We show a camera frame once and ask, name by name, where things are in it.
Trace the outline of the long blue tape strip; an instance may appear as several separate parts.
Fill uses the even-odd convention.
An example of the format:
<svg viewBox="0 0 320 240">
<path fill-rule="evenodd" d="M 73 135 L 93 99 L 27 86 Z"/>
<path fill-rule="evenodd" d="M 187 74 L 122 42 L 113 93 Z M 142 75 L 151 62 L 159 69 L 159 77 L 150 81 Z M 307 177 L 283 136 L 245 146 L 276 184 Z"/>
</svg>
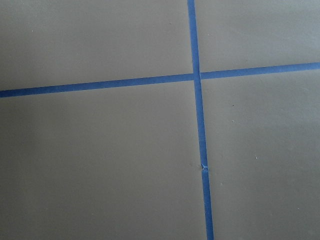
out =
<svg viewBox="0 0 320 240">
<path fill-rule="evenodd" d="M 199 58 L 195 2 L 193 0 L 188 0 L 187 7 L 188 7 L 191 57 L 192 57 L 192 69 L 193 69 L 193 84 L 194 84 L 198 143 L 199 143 L 202 189 L 203 189 L 205 229 L 206 229 L 207 239 L 213 240 L 214 225 L 213 225 L 213 217 L 212 217 L 212 203 L 211 203 L 207 142 L 206 142 L 206 131 L 205 131 L 205 120 L 204 120 L 202 83 L 200 78 L 200 58 Z"/>
</svg>

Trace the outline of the crossing blue tape strip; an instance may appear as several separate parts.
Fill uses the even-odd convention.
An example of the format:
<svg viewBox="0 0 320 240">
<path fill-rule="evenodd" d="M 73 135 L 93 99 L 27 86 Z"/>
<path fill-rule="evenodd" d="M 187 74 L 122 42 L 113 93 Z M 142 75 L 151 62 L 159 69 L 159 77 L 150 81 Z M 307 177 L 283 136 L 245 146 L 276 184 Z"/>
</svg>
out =
<svg viewBox="0 0 320 240">
<path fill-rule="evenodd" d="M 206 80 L 206 79 L 218 79 L 218 78 L 250 76 L 250 75 L 309 71 L 309 70 L 318 70 L 319 68 L 320 68 L 319 62 L 312 62 L 312 63 L 299 63 L 299 64 L 289 64 L 289 65 L 208 71 L 208 72 L 201 72 L 199 74 L 199 77 L 201 80 Z M 142 85 L 152 85 L 152 84 L 161 84 L 161 83 L 186 82 L 186 81 L 192 81 L 193 79 L 194 79 L 193 74 L 187 73 L 187 74 L 177 74 L 177 75 L 110 80 L 110 81 L 29 87 L 29 88 L 1 90 L 0 97 L 9 98 L 9 97 L 20 97 L 20 96 L 30 96 L 30 95 L 76 92 L 76 91 L 85 91 L 85 90 L 142 86 Z"/>
</svg>

